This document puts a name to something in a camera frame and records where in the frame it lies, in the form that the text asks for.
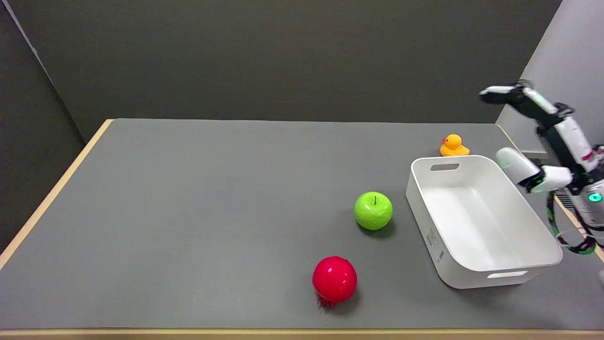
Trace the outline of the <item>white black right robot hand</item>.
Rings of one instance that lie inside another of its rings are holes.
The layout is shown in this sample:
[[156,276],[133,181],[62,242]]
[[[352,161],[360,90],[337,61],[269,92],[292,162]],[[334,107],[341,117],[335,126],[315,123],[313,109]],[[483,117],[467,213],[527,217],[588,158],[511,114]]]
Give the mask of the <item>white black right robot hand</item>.
[[488,86],[479,93],[481,101],[490,105],[508,105],[526,118],[535,121],[536,134],[556,166],[536,166],[523,153],[501,149],[497,162],[516,184],[527,192],[556,191],[567,188],[571,195],[601,194],[603,182],[603,149],[589,144],[572,114],[574,108],[565,103],[551,103],[531,83],[518,81],[512,85]]

